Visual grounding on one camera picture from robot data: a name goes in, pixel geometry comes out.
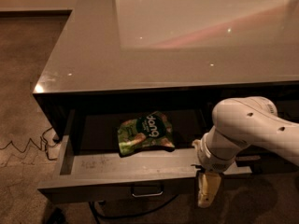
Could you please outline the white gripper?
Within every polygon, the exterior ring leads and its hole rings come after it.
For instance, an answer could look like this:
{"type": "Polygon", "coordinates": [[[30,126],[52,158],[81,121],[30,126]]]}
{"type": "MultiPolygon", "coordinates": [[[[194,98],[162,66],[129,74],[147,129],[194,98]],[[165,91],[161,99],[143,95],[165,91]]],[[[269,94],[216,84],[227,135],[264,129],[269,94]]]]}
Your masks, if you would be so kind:
{"type": "Polygon", "coordinates": [[[198,206],[208,208],[212,205],[221,184],[221,176],[218,173],[225,172],[235,161],[236,146],[218,133],[205,133],[198,140],[194,140],[198,164],[206,171],[198,177],[198,206]]]}

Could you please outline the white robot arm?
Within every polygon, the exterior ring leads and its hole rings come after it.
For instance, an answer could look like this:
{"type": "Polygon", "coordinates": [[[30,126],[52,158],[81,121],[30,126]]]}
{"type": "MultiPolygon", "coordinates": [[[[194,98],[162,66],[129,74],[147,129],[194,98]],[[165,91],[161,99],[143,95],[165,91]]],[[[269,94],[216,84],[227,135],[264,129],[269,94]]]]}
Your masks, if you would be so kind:
{"type": "Polygon", "coordinates": [[[262,96],[230,98],[212,110],[213,127],[192,141],[201,171],[197,204],[209,207],[219,190],[221,174],[236,167],[238,153],[264,148],[299,165],[299,124],[278,116],[274,103],[262,96]]]}

